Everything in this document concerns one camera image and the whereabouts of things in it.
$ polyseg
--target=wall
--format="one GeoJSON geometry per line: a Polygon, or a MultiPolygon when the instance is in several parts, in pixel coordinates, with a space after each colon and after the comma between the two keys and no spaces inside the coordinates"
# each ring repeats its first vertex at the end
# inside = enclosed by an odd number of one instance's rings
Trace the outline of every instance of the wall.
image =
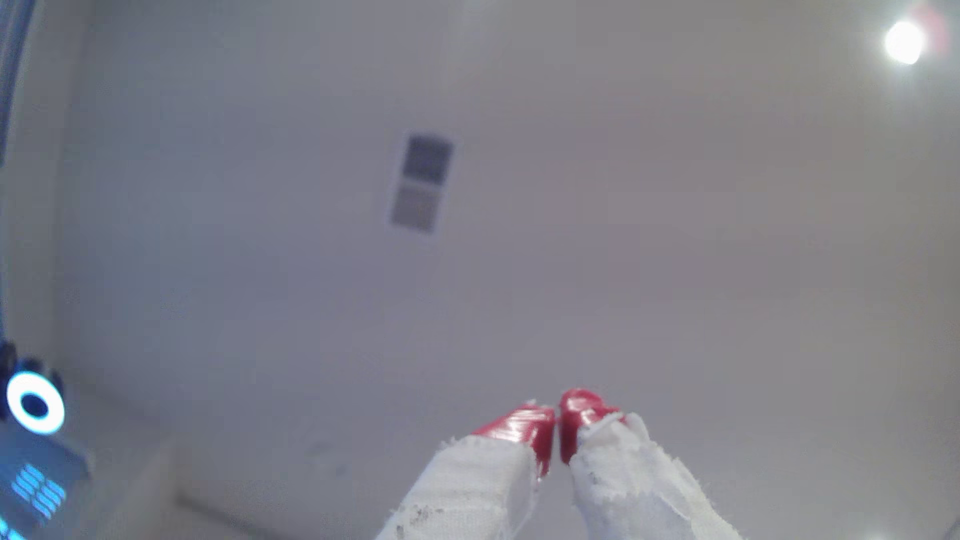
{"type": "Polygon", "coordinates": [[[14,95],[0,169],[3,300],[20,350],[57,359],[54,336],[57,173],[67,106],[92,0],[40,0],[14,95]]]}
{"type": "Polygon", "coordinates": [[[154,536],[155,540],[171,538],[204,540],[252,540],[253,537],[224,524],[215,522],[183,506],[177,506],[164,520],[164,526],[154,536]]]}

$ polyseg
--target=glowing light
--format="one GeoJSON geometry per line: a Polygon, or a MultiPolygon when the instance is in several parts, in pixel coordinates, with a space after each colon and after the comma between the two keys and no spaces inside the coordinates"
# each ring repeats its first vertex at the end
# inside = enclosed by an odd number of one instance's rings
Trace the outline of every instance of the glowing light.
{"type": "Polygon", "coordinates": [[[926,33],[917,23],[902,20],[887,32],[883,46],[893,60],[912,65],[926,49],[926,33]]]}
{"type": "Polygon", "coordinates": [[[57,388],[40,374],[21,371],[14,375],[7,384],[7,405],[13,418],[21,426],[38,435],[56,433],[63,426],[63,397],[57,388]],[[27,396],[40,398],[47,406],[46,414],[34,416],[27,412],[22,403],[27,396]]]}

